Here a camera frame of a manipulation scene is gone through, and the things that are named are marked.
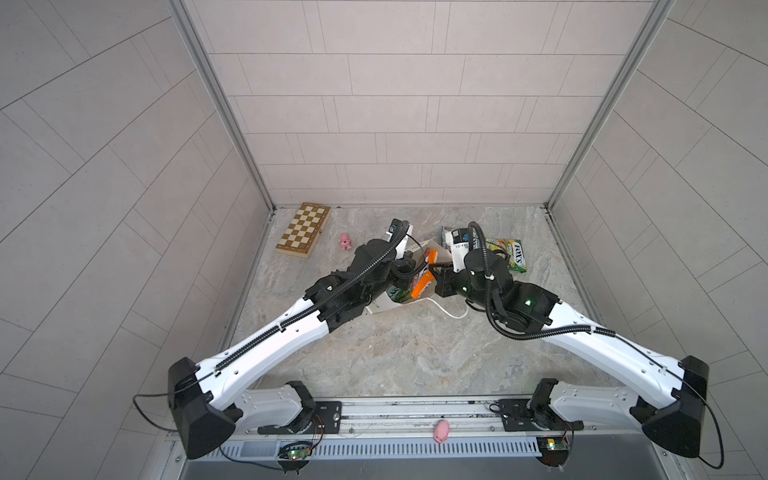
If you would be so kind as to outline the white paper bag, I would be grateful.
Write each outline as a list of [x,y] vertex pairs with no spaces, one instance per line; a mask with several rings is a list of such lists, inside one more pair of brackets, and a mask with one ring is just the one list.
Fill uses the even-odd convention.
[[451,263],[450,252],[435,240],[422,241],[418,246],[408,246],[405,252],[412,253],[414,260],[417,260],[418,255],[421,254],[421,246],[424,247],[422,257],[427,261],[427,265],[411,280],[405,281],[405,288],[391,286],[373,300],[364,308],[365,315],[375,315],[400,307],[429,304],[452,319],[459,320],[467,316],[469,307],[464,303],[450,303],[450,300],[455,300],[455,297],[443,298],[436,293],[437,282],[428,269],[437,262]]

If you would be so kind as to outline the yellow green candy bag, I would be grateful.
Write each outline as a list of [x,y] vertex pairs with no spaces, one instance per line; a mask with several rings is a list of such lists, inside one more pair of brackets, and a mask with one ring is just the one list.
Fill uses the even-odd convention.
[[486,246],[491,254],[503,257],[507,260],[508,270],[511,273],[527,272],[527,262],[520,240],[487,238]]

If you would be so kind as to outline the orange candy bag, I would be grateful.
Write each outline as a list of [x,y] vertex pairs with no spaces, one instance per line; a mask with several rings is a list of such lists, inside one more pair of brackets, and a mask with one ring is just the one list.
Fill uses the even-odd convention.
[[439,253],[437,250],[428,250],[425,260],[426,266],[415,277],[411,285],[412,297],[414,300],[419,299],[426,288],[434,281],[434,275],[429,270],[431,265],[434,265],[438,260]]

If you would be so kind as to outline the teal mint candy bag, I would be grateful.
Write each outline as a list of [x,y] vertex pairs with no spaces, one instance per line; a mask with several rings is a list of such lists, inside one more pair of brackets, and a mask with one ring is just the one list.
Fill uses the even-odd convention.
[[442,246],[447,250],[451,251],[453,241],[452,241],[452,228],[448,226],[443,226],[441,231],[441,242]]

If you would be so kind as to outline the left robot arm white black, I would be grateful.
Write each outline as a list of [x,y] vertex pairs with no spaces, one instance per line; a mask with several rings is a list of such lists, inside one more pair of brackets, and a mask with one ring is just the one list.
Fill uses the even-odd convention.
[[195,362],[184,357],[167,373],[165,398],[190,459],[208,455],[239,428],[274,426],[293,432],[310,423],[315,403],[306,386],[291,381],[265,394],[249,387],[303,347],[360,317],[399,279],[412,277],[407,232],[358,247],[350,266],[317,280],[286,312],[245,340]]

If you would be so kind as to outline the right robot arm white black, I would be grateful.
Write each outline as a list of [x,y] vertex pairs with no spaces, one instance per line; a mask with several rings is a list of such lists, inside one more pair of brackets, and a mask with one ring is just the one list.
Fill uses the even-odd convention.
[[611,390],[542,381],[544,411],[564,422],[592,421],[641,430],[685,458],[701,453],[709,366],[645,348],[589,319],[556,294],[512,278],[504,257],[468,252],[462,270],[429,268],[441,296],[460,295],[482,309],[492,328],[517,341],[543,340],[570,351],[621,382]]

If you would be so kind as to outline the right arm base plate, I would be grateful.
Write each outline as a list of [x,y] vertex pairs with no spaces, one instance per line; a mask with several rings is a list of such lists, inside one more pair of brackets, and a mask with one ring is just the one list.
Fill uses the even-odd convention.
[[500,399],[490,404],[489,411],[501,418],[505,432],[572,432],[584,429],[582,421],[566,422],[549,407],[530,407],[530,400]]

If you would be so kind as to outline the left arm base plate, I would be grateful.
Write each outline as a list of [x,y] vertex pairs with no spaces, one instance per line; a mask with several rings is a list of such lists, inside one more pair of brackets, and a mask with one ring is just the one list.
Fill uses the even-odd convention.
[[285,426],[263,426],[257,429],[260,435],[298,435],[319,433],[337,434],[343,404],[341,401],[316,401],[313,410],[303,407],[299,415]]

